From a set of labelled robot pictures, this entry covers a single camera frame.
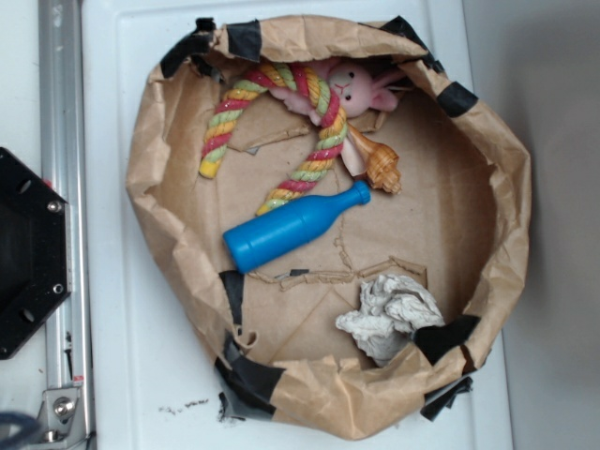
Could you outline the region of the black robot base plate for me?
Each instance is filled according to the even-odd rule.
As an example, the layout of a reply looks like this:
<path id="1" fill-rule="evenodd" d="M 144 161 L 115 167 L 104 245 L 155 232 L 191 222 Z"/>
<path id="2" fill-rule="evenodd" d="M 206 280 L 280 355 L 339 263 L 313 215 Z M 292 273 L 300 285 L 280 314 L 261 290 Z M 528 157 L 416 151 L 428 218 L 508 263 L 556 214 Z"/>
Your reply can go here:
<path id="1" fill-rule="evenodd" d="M 1 358 L 12 358 L 70 294 L 68 204 L 1 149 Z"/>

